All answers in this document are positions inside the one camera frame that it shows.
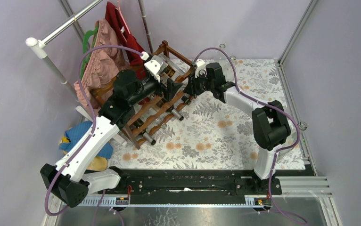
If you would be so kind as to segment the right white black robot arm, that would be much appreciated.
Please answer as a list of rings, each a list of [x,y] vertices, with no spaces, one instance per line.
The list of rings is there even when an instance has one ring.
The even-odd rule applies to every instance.
[[[198,59],[192,67],[195,71],[188,77],[184,93],[196,97],[211,92],[214,98],[251,117],[253,136],[260,147],[254,167],[257,177],[252,179],[251,188],[255,193],[263,194],[270,187],[268,179],[275,173],[276,152],[291,135],[282,104],[279,101],[264,103],[243,94],[234,82],[226,80],[219,63],[207,64]]]

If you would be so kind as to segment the green wine bottle brown label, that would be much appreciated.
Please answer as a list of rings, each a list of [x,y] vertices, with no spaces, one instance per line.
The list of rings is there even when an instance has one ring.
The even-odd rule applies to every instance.
[[[146,129],[143,129],[139,135],[143,137],[149,144],[155,145],[156,140],[149,134],[149,132]]]

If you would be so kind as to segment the clear bottle black cap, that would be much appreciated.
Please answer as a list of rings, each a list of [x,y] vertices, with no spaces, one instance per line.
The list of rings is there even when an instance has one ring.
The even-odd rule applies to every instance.
[[[191,100],[190,100],[190,97],[187,97],[186,95],[184,95],[182,98],[181,98],[182,102],[186,105],[190,105],[191,103]]]
[[[185,75],[185,71],[178,67],[169,57],[165,56],[164,54],[159,55],[163,61],[167,64],[165,75],[170,77],[173,81],[175,81],[178,77]]]

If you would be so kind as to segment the green wine bottle silver neck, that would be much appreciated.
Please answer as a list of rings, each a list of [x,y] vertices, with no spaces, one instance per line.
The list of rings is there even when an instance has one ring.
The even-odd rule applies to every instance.
[[[174,115],[175,118],[177,118],[179,121],[184,120],[184,116],[178,111],[176,110],[176,108],[172,105],[170,106],[166,112],[168,113],[172,113]]]

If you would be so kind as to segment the clear bottle black cap front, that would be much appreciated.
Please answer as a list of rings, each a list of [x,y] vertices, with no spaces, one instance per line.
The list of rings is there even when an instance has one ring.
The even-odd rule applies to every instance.
[[[190,105],[191,103],[191,100],[190,100],[190,97],[187,97],[186,95],[184,95],[182,98],[181,98],[182,102],[186,105]]]

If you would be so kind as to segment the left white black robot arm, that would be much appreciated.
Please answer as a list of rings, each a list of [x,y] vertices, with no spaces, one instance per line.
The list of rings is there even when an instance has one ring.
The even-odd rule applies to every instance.
[[[53,194],[68,207],[78,206],[86,196],[111,189],[120,194],[127,187],[126,179],[114,169],[86,173],[87,167],[110,139],[134,121],[134,105],[155,94],[166,101],[178,99],[182,77],[153,76],[147,72],[143,80],[135,71],[120,71],[113,82],[113,93],[94,116],[91,127],[61,160],[41,169],[48,195]]]

